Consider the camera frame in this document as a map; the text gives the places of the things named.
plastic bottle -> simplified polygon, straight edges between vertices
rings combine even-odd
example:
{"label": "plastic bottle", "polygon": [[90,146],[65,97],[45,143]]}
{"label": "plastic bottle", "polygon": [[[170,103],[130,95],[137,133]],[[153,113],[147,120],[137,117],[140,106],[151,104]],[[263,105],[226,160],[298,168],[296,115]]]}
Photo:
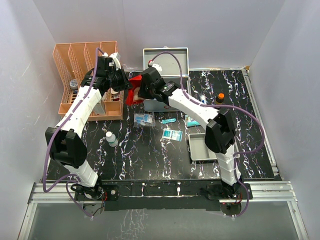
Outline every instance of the plastic bottle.
{"label": "plastic bottle", "polygon": [[207,104],[206,96],[204,94],[199,94],[199,98],[203,104]]}
{"label": "plastic bottle", "polygon": [[219,95],[214,100],[214,104],[223,104],[224,100],[225,100],[225,95],[223,93],[219,93]]}
{"label": "plastic bottle", "polygon": [[111,147],[115,147],[118,145],[118,139],[116,139],[116,135],[114,135],[112,132],[108,131],[105,134],[105,138]]}

orange bottle cap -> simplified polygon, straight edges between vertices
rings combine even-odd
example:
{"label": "orange bottle cap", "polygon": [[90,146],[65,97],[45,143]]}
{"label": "orange bottle cap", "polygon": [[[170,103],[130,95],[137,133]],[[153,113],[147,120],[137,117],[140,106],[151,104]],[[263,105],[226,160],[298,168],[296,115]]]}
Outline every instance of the orange bottle cap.
{"label": "orange bottle cap", "polygon": [[224,99],[225,95],[223,93],[219,93],[218,98],[219,99]]}

small white bottle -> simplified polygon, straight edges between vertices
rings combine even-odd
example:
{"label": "small white bottle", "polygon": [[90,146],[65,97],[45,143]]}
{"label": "small white bottle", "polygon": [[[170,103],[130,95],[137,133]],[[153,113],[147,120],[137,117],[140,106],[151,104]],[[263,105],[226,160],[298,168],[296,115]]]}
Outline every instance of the small white bottle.
{"label": "small white bottle", "polygon": [[116,135],[114,135],[112,132],[107,131],[105,134],[105,138],[111,147],[115,147],[118,145],[118,139],[116,139]]}

white container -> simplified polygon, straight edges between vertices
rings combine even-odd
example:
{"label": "white container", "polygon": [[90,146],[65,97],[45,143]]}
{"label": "white container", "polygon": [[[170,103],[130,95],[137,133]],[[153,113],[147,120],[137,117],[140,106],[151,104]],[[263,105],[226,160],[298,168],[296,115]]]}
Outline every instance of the white container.
{"label": "white container", "polygon": [[118,139],[116,139],[116,135],[114,135],[112,132],[108,131],[105,134],[105,138],[111,147],[115,147],[118,145]]}
{"label": "white container", "polygon": [[77,79],[73,79],[69,82],[70,88],[73,90],[74,94],[78,93],[78,82]]}

cable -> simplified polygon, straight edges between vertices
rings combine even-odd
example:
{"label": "cable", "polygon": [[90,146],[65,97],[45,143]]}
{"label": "cable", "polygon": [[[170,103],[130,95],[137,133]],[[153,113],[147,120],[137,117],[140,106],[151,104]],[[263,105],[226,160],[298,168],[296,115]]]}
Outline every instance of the cable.
{"label": "cable", "polygon": [[237,204],[242,202],[242,193],[240,193],[240,200],[237,202]]}
{"label": "cable", "polygon": [[97,47],[97,49],[99,50],[100,53],[105,54],[104,51],[102,51],[99,47]]}
{"label": "cable", "polygon": [[100,210],[100,209],[103,209],[104,207],[99,207],[97,210],[95,210],[94,214],[92,214],[92,217]]}
{"label": "cable", "polygon": [[108,199],[107,192],[104,192],[104,195],[105,195],[105,197],[102,196],[102,205],[103,205],[103,207],[106,206],[106,201]]}
{"label": "cable", "polygon": [[236,203],[238,202],[239,195],[240,195],[240,194],[238,194],[238,195],[236,196],[236,200],[235,200],[235,202],[232,203],[232,204],[236,204]]}
{"label": "cable", "polygon": [[71,198],[71,200],[78,206],[78,208],[84,212],[85,215],[87,215],[88,217],[90,218],[93,218],[94,215],[90,214],[89,212],[87,212],[86,210],[83,209],[83,207],[75,200],[75,198],[71,195],[70,191],[69,191],[69,188],[68,188],[68,184],[69,183],[74,183],[74,184],[77,184],[78,182],[75,181],[75,180],[70,180],[70,181],[67,181],[66,184],[65,184],[65,188],[66,188],[66,192],[68,193],[69,197]]}
{"label": "cable", "polygon": [[[99,52],[98,52],[98,51],[100,51],[101,53],[104,53],[99,47],[97,47],[97,48],[95,49],[95,64],[94,64],[93,76],[92,76],[92,80],[91,80],[90,86],[89,86],[89,88],[88,88],[88,91],[87,91],[86,94],[83,96],[83,99],[85,99],[85,98],[89,95],[89,93],[90,93],[90,91],[91,91],[91,89],[92,89],[92,87],[93,87],[93,85],[94,85],[94,82],[95,82],[95,80],[96,80],[96,74],[97,74],[97,68],[98,68],[98,55],[99,55]],[[77,108],[80,106],[80,104],[81,104],[82,102],[83,102],[83,100],[81,99],[81,100],[77,103],[77,105],[72,109],[72,113],[70,113],[70,114],[65,118],[65,120],[61,123],[60,126],[58,126],[58,128],[54,131],[52,137],[50,138],[50,141],[49,141],[48,147],[47,147],[47,149],[46,149],[46,153],[45,153],[44,167],[43,167],[43,176],[42,176],[42,188],[43,188],[43,191],[44,191],[45,193],[50,192],[59,182],[61,182],[62,180],[64,180],[64,179],[67,178],[67,177],[75,177],[75,178],[78,177],[76,174],[71,174],[71,173],[69,173],[69,174],[67,174],[67,175],[64,175],[64,176],[60,177],[60,178],[59,178],[57,181],[55,181],[55,183],[54,183],[51,187],[49,187],[48,189],[47,189],[47,187],[46,187],[46,182],[47,182],[47,168],[48,168],[48,162],[49,162],[49,157],[50,157],[50,150],[51,150],[51,147],[52,147],[53,142],[54,142],[54,140],[55,140],[55,137],[57,136],[57,134],[58,134],[58,132],[61,130],[61,128],[66,124],[66,122],[70,120],[70,118],[72,117],[72,115],[75,113],[75,111],[77,110]],[[89,216],[89,217],[92,218],[93,215],[91,215],[90,213],[86,212],[86,211],[80,206],[80,204],[77,203],[77,201],[72,197],[72,195],[71,195],[70,192],[69,192],[68,183],[76,183],[76,184],[77,184],[78,182],[79,182],[79,180],[78,180],[78,181],[69,180],[69,181],[66,183],[66,191],[67,191],[69,197],[72,199],[72,201],[73,201],[87,216]]]}
{"label": "cable", "polygon": [[152,58],[151,61],[154,61],[158,56],[160,56],[160,55],[162,55],[162,54],[170,54],[170,55],[176,60],[176,62],[177,62],[177,64],[178,64],[178,67],[179,67],[179,71],[180,71],[180,86],[181,86],[181,89],[182,89],[182,92],[183,92],[184,96],[185,96],[189,101],[191,101],[191,102],[194,103],[194,104],[200,105],[200,106],[202,106],[202,107],[229,108],[229,109],[239,110],[239,111],[241,111],[242,113],[248,115],[250,118],[252,118],[252,119],[258,124],[258,126],[259,126],[259,129],[260,129],[260,132],[261,132],[261,136],[262,136],[261,142],[260,142],[259,146],[258,146],[256,149],[252,150],[252,151],[239,151],[239,152],[235,152],[235,153],[233,154],[233,157],[234,157],[234,177],[235,177],[236,181],[245,189],[246,196],[247,196],[247,198],[246,198],[246,203],[245,203],[245,207],[244,207],[243,211],[240,212],[240,213],[237,215],[237,216],[239,217],[239,216],[241,216],[242,214],[244,214],[244,212],[247,210],[248,205],[249,205],[250,195],[249,195],[249,191],[248,191],[247,187],[246,187],[246,186],[238,179],[238,177],[237,177],[237,158],[236,158],[236,156],[239,155],[239,154],[242,154],[242,155],[244,155],[244,154],[254,154],[254,153],[258,152],[260,149],[262,149],[262,147],[263,147],[264,144],[265,144],[265,131],[264,131],[264,128],[262,127],[260,121],[259,121],[255,116],[253,116],[250,112],[248,112],[248,111],[246,111],[246,110],[244,110],[244,109],[242,109],[242,108],[240,108],[240,107],[238,107],[238,106],[225,105],[225,104],[224,104],[224,105],[199,104],[199,102],[197,102],[197,101],[193,100],[192,98],[190,98],[190,95],[187,93],[187,91],[185,90],[185,88],[184,88],[184,86],[183,86],[183,73],[182,73],[181,64],[180,64],[178,58],[177,58],[174,54],[172,54],[172,53],[169,52],[169,51],[163,51],[163,52],[160,52],[160,53],[158,53],[157,55],[155,55],[155,56]]}

